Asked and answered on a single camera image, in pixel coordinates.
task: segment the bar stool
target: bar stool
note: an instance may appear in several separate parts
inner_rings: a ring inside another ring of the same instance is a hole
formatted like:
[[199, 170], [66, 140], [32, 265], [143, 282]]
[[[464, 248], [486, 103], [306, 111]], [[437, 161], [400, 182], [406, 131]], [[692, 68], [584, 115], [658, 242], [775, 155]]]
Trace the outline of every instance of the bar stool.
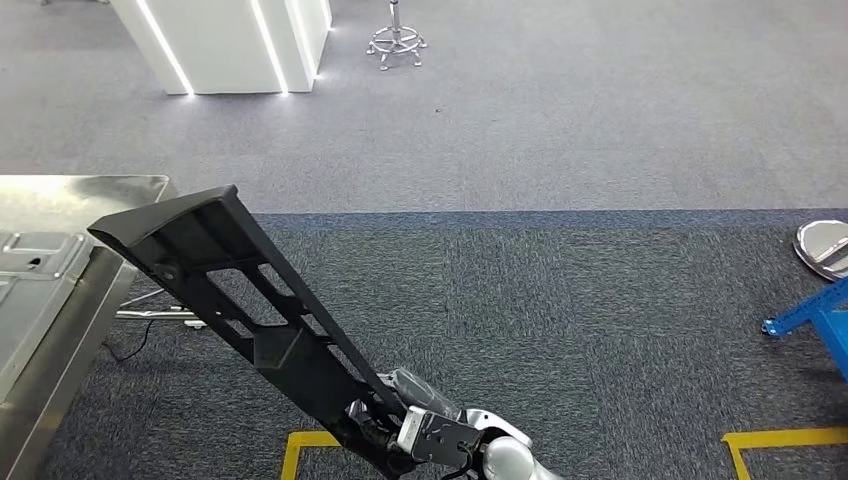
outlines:
[[389, 11], [392, 14], [392, 25], [383, 27], [371, 35], [371, 41], [368, 42], [368, 50], [365, 51], [368, 55], [374, 55], [380, 52], [380, 70], [386, 71], [389, 66], [386, 65], [386, 60], [389, 55], [402, 55], [410, 53], [415, 56], [413, 65], [421, 66], [421, 55], [418, 54], [419, 48], [427, 48], [427, 42], [421, 37], [417, 30], [404, 27], [400, 24], [400, 14], [398, 13], [398, 0], [389, 0]]

